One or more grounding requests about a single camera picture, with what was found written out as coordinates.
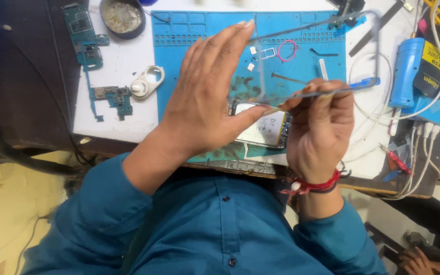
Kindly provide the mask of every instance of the right hand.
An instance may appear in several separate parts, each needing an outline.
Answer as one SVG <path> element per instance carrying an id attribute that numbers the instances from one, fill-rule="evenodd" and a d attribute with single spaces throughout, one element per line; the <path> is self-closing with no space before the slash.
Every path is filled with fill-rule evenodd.
<path id="1" fill-rule="evenodd" d="M 339 80 L 316 78 L 297 93 L 347 88 Z M 323 184 L 349 147 L 354 127 L 354 97 L 351 91 L 313 98 L 292 98 L 278 107 L 293 116 L 286 147 L 288 165 L 297 177 L 310 184 Z"/>
<path id="2" fill-rule="evenodd" d="M 418 247 L 415 247 L 415 252 L 406 250 L 405 254 L 405 256 L 400 256 L 403 261 L 400 267 L 405 269 L 409 275 L 434 275 L 429 259 Z"/>

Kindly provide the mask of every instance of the blue handle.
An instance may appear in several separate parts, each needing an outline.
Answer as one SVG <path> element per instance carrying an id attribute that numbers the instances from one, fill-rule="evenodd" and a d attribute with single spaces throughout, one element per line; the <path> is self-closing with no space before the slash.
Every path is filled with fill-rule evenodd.
<path id="1" fill-rule="evenodd" d="M 424 43 L 424 38 L 411 38 L 400 44 L 388 107 L 406 109 L 414 106 L 414 79 L 419 71 Z"/>
<path id="2" fill-rule="evenodd" d="M 370 77 L 370 78 L 365 78 L 365 79 L 363 79 L 363 80 L 361 80 L 361 81 L 359 81 L 359 82 L 357 82 L 357 83 L 350 84 L 349 86 L 350 86 L 351 88 L 354 88 L 355 90 L 358 90 L 359 87 L 368 85 L 368 84 L 370 83 L 371 80 L 373 80 L 372 77 Z M 378 80 L 376 81 L 375 86 L 376 86 L 376 85 L 379 85 L 380 83 L 381 83 L 381 78 L 378 78 Z"/>

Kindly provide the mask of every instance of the floor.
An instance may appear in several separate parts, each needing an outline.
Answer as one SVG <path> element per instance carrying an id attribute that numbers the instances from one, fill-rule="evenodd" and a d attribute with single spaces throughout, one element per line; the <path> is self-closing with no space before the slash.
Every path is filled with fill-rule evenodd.
<path id="1" fill-rule="evenodd" d="M 52 152 L 37 159 L 68 163 L 68 152 Z M 0 275 L 13 275 L 18 254 L 30 239 L 38 216 L 47 215 L 66 196 L 62 177 L 36 172 L 17 164 L 0 164 Z M 50 225 L 37 223 L 30 247 L 39 243 Z"/>
<path id="2" fill-rule="evenodd" d="M 59 163 L 68 163 L 72 159 L 67 152 L 48 153 L 38 158 Z M 46 215 L 65 200 L 62 185 L 62 177 L 35 172 L 16 164 L 0 165 L 0 275 L 15 273 L 18 254 L 30 238 L 36 218 Z M 357 209 L 363 222 L 371 222 L 395 241 L 403 244 L 401 236 L 408 230 L 418 231 L 433 241 L 434 236 L 429 231 L 381 200 L 350 189 L 343 189 L 342 193 Z M 440 186 L 436 187 L 434 196 L 440 200 Z M 287 208 L 285 216 L 292 226 L 298 221 L 290 208 Z M 49 224 L 45 220 L 38 222 L 30 247 L 38 244 L 48 229 Z M 390 264 L 387 268 L 390 274 L 396 269 Z"/>

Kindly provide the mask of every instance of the motherboard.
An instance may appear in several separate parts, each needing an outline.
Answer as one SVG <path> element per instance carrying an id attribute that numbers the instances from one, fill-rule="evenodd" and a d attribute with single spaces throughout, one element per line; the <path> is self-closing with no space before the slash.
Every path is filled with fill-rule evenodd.
<path id="1" fill-rule="evenodd" d="M 130 89 L 127 87 L 96 87 L 92 88 L 89 82 L 88 71 L 93 71 L 103 66 L 103 58 L 99 46 L 109 45 L 109 36 L 106 34 L 96 35 L 89 18 L 87 5 L 72 3 L 64 6 L 64 19 L 69 31 L 77 61 L 82 65 L 86 74 L 88 84 L 89 99 L 94 117 L 98 122 L 102 122 L 103 116 L 96 114 L 96 100 L 107 99 L 110 107 L 116 108 L 120 120 L 132 114 L 130 104 Z"/>

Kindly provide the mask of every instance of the yellow label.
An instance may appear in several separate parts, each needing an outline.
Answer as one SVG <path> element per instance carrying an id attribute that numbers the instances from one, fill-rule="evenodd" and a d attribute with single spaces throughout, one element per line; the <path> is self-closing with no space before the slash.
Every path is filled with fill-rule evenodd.
<path id="1" fill-rule="evenodd" d="M 440 70 L 440 56 L 437 47 L 432 45 L 429 41 L 425 41 L 422 59 L 436 66 Z"/>

